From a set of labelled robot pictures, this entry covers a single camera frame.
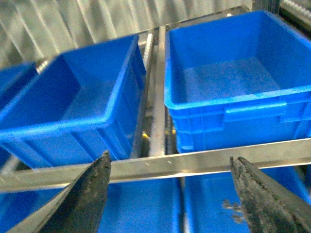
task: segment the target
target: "metal wall panel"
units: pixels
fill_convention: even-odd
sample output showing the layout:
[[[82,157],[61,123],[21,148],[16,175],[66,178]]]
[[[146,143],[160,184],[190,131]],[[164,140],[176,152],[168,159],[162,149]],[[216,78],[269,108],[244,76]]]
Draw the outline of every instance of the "metal wall panel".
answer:
[[[2,0],[0,67],[242,4],[252,0]]]

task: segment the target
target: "plastic bin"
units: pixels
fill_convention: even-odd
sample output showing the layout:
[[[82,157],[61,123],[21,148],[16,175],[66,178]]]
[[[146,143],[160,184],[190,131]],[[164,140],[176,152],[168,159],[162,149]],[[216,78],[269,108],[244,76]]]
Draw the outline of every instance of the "plastic bin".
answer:
[[[271,13],[172,30],[166,49],[179,152],[311,136],[311,43]]]
[[[0,233],[39,209],[59,189],[5,194]],[[110,184],[98,233],[180,233],[177,179]]]
[[[63,53],[0,112],[0,144],[31,168],[127,159],[144,78],[137,35]]]
[[[308,192],[294,167],[263,170],[281,185],[311,204]],[[185,208],[190,233],[249,233],[245,221],[235,223],[232,210],[222,207],[223,201],[240,204],[231,173],[186,177]]]

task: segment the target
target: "metal shelf frame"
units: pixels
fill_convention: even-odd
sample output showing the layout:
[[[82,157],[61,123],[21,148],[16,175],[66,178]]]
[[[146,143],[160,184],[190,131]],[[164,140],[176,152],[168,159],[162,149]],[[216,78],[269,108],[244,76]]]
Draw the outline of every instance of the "metal shelf frame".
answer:
[[[208,16],[177,22],[140,33],[139,46],[144,51],[143,60],[147,70],[146,83],[148,85],[144,92],[144,101],[140,106],[138,122],[143,122],[146,114],[148,87],[154,84],[155,90],[152,111],[153,123],[151,135],[148,139],[150,150],[148,155],[143,158],[132,156],[129,160],[113,161],[111,183],[228,172],[230,156],[243,156],[258,167],[311,164],[311,138],[221,150],[171,154],[173,153],[172,140],[174,140],[173,124],[164,106],[166,32],[176,27],[212,21],[248,11],[249,9],[244,6],[231,8]],[[156,63],[153,63],[152,58],[155,54]],[[133,150],[140,150],[141,131],[142,128],[138,126],[138,140]],[[60,166],[16,172],[6,171],[0,175],[0,192],[65,187],[88,165]]]

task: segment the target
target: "metal rack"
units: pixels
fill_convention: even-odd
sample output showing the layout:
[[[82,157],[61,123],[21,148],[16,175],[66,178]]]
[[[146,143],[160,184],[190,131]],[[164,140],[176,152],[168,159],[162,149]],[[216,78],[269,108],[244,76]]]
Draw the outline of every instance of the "metal rack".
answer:
[[[248,11],[249,9],[245,6],[235,7],[140,33],[139,46],[143,51],[143,60],[147,70],[147,87],[140,105],[132,158],[112,162],[111,183],[226,172],[229,171],[230,156],[243,156],[259,167],[311,164],[310,138],[194,153],[178,154],[173,152],[173,124],[163,100],[167,30]],[[144,117],[150,115],[150,108],[146,111],[147,99],[148,104],[153,105],[151,135],[148,138],[145,136],[150,143],[150,149],[143,152],[142,157],[138,158]],[[6,172],[0,176],[0,192],[64,187],[76,178],[86,166],[88,164]]]
[[[310,37],[311,4],[303,0],[283,0],[279,14]]]

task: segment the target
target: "metal bar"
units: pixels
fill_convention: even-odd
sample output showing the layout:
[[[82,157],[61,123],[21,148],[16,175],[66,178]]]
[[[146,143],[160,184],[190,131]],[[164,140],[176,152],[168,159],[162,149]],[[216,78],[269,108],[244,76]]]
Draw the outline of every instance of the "metal bar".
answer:
[[[138,158],[140,156],[142,126],[143,126],[143,120],[144,120],[145,112],[146,112],[146,104],[147,104],[147,98],[148,98],[149,80],[150,80],[152,55],[153,55],[153,50],[154,50],[154,42],[155,42],[154,30],[151,30],[147,36],[145,52],[143,55],[143,61],[144,61],[144,65],[146,67],[145,90],[144,90],[143,96],[142,96],[141,101],[140,101],[137,126],[136,126],[136,131],[135,131],[135,136],[134,136],[131,158]]]
[[[280,16],[304,36],[311,38],[311,10],[292,0],[284,0],[280,5]]]
[[[16,171],[17,166],[19,165],[21,161],[15,157],[14,155],[11,155],[10,158],[6,161],[6,163],[3,165],[3,167],[0,170],[0,174],[2,175],[9,175]]]
[[[166,135],[166,153],[167,154],[173,154],[173,121],[172,121],[172,117],[169,113],[168,108],[166,108],[165,111],[165,117],[166,117],[166,130],[165,130],[165,134],[167,132]]]
[[[153,124],[149,156],[165,154],[165,106],[164,106],[164,76],[165,76],[165,34],[166,27],[159,30],[158,57],[156,63],[155,102],[153,109]]]
[[[311,138],[269,144],[114,161],[111,183],[184,177],[230,171],[229,157],[242,156],[255,166],[311,164]],[[0,176],[0,192],[65,187],[88,165],[41,168]]]

